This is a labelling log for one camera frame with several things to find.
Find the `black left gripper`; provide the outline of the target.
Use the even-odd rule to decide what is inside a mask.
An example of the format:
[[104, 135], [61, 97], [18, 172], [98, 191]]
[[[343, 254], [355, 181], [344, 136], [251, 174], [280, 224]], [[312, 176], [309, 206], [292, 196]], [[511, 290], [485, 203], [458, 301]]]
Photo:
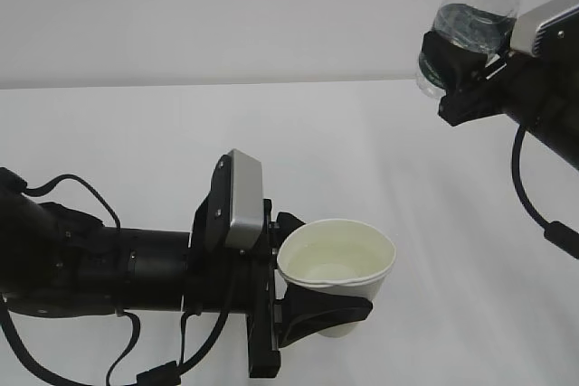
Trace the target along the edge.
[[213, 254], [202, 251], [203, 229], [194, 226], [181, 334], [185, 334], [187, 319], [193, 315], [214, 312], [218, 317], [197, 352], [189, 358], [180, 354], [181, 374], [196, 367], [213, 349], [230, 314], [245, 315], [248, 375], [274, 378], [281, 367], [279, 348], [332, 327], [364, 321], [371, 313], [373, 303], [364, 297], [330, 295], [295, 284], [288, 284], [284, 297], [275, 302], [273, 258], [289, 235], [305, 222], [289, 212], [279, 212], [271, 221], [271, 209], [271, 200], [265, 199], [260, 237], [245, 253], [236, 249]]

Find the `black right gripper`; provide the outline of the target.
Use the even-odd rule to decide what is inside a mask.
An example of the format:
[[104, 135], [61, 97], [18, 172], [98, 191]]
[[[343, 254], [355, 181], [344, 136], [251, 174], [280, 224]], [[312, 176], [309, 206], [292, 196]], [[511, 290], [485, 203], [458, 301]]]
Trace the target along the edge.
[[460, 124], [505, 114], [543, 142], [578, 140], [578, 57], [490, 53], [466, 48], [435, 30], [422, 38], [420, 91], [442, 97], [438, 114]]

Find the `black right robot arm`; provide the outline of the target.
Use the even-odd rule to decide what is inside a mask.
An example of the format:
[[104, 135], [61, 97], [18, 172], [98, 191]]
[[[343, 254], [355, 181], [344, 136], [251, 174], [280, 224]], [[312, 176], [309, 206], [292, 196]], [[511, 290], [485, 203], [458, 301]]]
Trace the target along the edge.
[[491, 62], [434, 31], [422, 50], [441, 77], [438, 115], [456, 127], [506, 115], [578, 167], [578, 39], [548, 35], [535, 57], [513, 49]]

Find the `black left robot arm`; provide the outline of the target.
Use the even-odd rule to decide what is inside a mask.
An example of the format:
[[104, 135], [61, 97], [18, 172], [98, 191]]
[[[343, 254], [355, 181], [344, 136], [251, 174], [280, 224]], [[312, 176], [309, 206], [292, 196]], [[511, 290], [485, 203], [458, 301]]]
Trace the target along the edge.
[[138, 311], [176, 311], [183, 320], [215, 312], [216, 323], [191, 356], [137, 375], [139, 385], [177, 385], [210, 352], [228, 316], [246, 317], [249, 374], [272, 378], [280, 349], [332, 326], [368, 317], [364, 297], [329, 295], [295, 284], [275, 295], [277, 248], [300, 226], [295, 216], [271, 216], [271, 201], [257, 202], [257, 240], [246, 248], [225, 244], [233, 232], [233, 162], [223, 156], [189, 232], [106, 226], [85, 212], [46, 202], [50, 181], [31, 188], [1, 172], [1, 327], [21, 364], [51, 385], [66, 379], [41, 366], [17, 333], [12, 314], [40, 318], [118, 315], [132, 324]]

